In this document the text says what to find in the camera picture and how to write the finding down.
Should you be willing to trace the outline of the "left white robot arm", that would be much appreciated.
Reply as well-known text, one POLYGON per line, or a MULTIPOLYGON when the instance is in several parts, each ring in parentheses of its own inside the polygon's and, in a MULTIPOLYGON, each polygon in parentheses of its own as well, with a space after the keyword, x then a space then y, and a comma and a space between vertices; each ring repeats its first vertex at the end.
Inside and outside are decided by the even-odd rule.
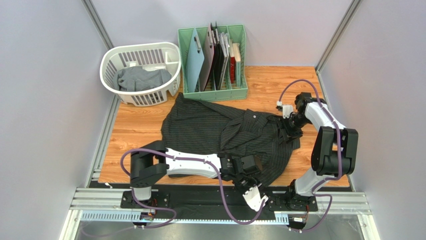
POLYGON ((151 199, 151 188, 164 176, 202 176, 231 182, 243 195, 258 194, 256 177, 261 164, 253 155, 233 156, 220 152, 208 155, 179 152, 156 140, 130 152, 127 174, 139 201, 151 199))

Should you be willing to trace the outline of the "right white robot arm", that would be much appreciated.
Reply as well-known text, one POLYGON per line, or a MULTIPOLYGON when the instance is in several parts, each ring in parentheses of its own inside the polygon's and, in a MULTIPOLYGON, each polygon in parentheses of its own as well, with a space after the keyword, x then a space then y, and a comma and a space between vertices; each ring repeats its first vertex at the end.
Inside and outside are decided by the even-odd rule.
POLYGON ((303 136, 302 128, 312 124, 317 130, 310 162, 305 174, 289 185, 286 202, 295 205, 310 204, 314 193, 329 181, 353 173, 359 134, 347 128, 330 113, 327 102, 302 92, 295 98, 295 106, 278 101, 277 109, 282 112, 280 139, 287 144, 303 136))

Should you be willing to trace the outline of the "black pinstriped long sleeve shirt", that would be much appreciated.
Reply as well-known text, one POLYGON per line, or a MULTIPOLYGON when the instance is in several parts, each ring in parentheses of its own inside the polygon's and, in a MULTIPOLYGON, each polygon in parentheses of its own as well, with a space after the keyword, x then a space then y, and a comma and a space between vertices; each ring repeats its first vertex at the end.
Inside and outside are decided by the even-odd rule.
POLYGON ((281 116, 238 109, 177 95, 162 123, 162 140, 167 148, 199 155, 226 153, 236 157, 255 156, 262 170, 254 175, 262 186, 272 184, 287 167, 300 140, 287 143, 281 116))

